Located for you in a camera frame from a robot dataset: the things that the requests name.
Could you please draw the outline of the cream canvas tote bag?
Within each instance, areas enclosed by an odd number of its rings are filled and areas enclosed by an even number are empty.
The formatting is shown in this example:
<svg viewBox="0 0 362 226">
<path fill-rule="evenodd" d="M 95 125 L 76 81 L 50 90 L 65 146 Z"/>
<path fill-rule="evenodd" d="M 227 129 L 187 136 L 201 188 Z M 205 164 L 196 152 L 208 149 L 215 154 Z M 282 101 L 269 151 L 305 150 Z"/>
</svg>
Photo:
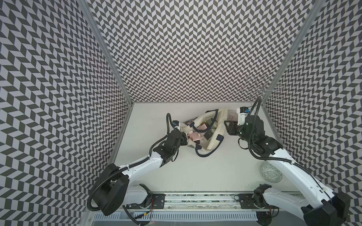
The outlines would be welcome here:
<svg viewBox="0 0 362 226">
<path fill-rule="evenodd" d="M 180 129 L 186 133 L 188 147 L 194 148 L 197 156 L 206 158 L 213 154 L 222 144 L 226 128 L 224 121 L 227 120 L 228 107 L 206 111 L 199 117 L 180 123 Z M 201 133 L 197 127 L 206 123 L 208 131 Z M 201 136 L 200 141 L 194 142 L 189 138 L 190 132 L 198 132 Z"/>
</svg>

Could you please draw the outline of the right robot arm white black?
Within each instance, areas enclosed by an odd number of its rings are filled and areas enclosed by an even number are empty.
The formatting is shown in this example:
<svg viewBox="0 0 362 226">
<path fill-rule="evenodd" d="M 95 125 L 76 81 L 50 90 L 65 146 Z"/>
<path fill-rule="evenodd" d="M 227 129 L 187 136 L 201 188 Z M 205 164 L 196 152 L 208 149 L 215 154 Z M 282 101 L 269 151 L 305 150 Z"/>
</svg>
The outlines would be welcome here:
<svg viewBox="0 0 362 226">
<path fill-rule="evenodd" d="M 336 193 L 318 181 L 280 142 L 265 134 L 264 122 L 258 116 L 261 102 L 262 99 L 258 98 L 251 109 L 239 108 L 237 121 L 224 122 L 226 130 L 229 135 L 246 141 L 254 158 L 273 165 L 303 197 L 297 198 L 271 185 L 260 184 L 253 194 L 255 207 L 278 207 L 309 226 L 341 226 L 347 220 L 351 197 L 343 192 Z"/>
</svg>

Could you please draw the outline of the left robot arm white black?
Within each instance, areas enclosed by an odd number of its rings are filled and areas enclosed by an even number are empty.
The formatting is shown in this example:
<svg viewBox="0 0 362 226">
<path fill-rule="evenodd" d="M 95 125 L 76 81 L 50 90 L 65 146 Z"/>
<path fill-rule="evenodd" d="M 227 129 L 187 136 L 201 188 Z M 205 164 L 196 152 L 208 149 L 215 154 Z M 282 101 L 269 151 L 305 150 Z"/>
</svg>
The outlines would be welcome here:
<svg viewBox="0 0 362 226">
<path fill-rule="evenodd" d="M 119 207 L 138 205 L 152 206 L 153 192 L 145 184 L 136 184 L 141 176 L 161 168 L 177 157 L 181 146 L 187 145 L 186 134 L 180 131 L 179 123 L 166 115 L 167 133 L 156 141 L 146 157 L 132 163 L 108 165 L 89 191 L 86 207 L 89 211 L 102 211 L 105 216 Z"/>
</svg>

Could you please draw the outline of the pink pencil sharpener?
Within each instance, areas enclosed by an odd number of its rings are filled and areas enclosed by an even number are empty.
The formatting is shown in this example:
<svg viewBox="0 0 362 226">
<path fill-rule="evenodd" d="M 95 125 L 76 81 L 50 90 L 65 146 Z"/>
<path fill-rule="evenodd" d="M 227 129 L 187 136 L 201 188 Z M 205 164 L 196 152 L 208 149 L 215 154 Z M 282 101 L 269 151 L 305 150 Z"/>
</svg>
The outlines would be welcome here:
<svg viewBox="0 0 362 226">
<path fill-rule="evenodd" d="M 190 132 L 189 133 L 189 138 L 194 141 L 194 142 L 197 142 L 197 141 L 200 141 L 201 139 L 201 136 L 198 132 Z"/>
<path fill-rule="evenodd" d="M 197 131 L 201 133 L 208 131 L 208 125 L 206 123 L 201 124 L 197 127 Z"/>
</svg>

